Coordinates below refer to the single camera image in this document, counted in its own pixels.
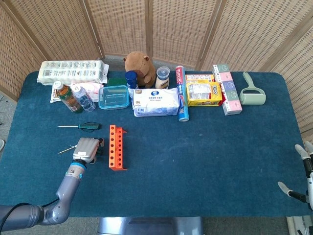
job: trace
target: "brown stuffed toy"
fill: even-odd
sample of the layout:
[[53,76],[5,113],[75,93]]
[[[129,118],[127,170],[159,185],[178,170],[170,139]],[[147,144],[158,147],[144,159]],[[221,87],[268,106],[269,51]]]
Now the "brown stuffed toy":
[[156,69],[149,56],[140,52],[133,51],[124,57],[125,70],[137,73],[137,83],[139,86],[150,88],[156,80]]

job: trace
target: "table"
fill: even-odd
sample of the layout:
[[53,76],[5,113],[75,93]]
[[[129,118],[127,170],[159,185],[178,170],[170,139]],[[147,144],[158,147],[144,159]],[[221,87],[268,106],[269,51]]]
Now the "table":
[[[124,77],[110,71],[109,79]],[[289,93],[277,73],[251,72],[267,95],[265,105],[244,106],[224,116],[222,107],[190,107],[188,122],[177,116],[134,117],[122,110],[71,113],[49,103],[51,86],[27,76],[0,162],[0,202],[43,205],[56,198],[80,137],[103,137],[104,155],[88,165],[71,206],[71,217],[298,216],[306,204],[278,187],[305,192],[306,178],[294,145],[302,143]],[[237,91],[247,86],[242,72],[232,72]],[[175,72],[170,73],[175,87]],[[96,121],[93,133],[60,129]],[[108,167],[109,125],[124,135],[123,172]]]

